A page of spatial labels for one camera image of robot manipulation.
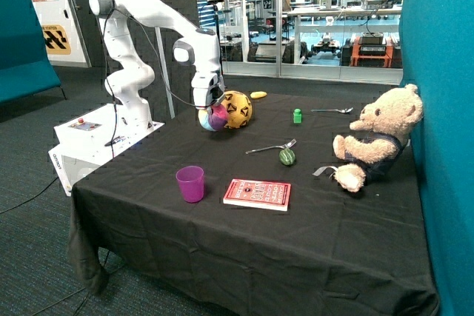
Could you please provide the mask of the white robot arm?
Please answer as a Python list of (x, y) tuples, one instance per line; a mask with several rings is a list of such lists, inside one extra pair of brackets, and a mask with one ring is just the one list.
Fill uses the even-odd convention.
[(173, 56), (177, 62), (196, 69), (191, 81), (195, 107), (206, 109), (223, 101), (221, 53), (213, 30), (198, 28), (161, 0), (89, 0), (89, 4), (99, 19), (109, 56), (122, 66), (108, 76), (107, 90), (124, 105), (128, 124), (143, 129), (151, 126), (149, 104), (138, 92), (155, 79), (153, 69), (136, 52), (128, 19), (146, 27), (167, 28), (181, 34), (173, 45)]

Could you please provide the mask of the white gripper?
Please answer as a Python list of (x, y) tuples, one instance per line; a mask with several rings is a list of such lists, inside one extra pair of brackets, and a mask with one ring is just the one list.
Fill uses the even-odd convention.
[(197, 72), (192, 81), (194, 105), (198, 110), (219, 107), (224, 100), (225, 85), (219, 72)]

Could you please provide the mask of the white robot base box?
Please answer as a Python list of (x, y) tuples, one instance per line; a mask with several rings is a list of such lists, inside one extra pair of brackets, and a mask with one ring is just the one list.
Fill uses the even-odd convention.
[(163, 126), (157, 121), (135, 125), (126, 108), (105, 104), (54, 127), (59, 144), (50, 160), (67, 196), (73, 185)]

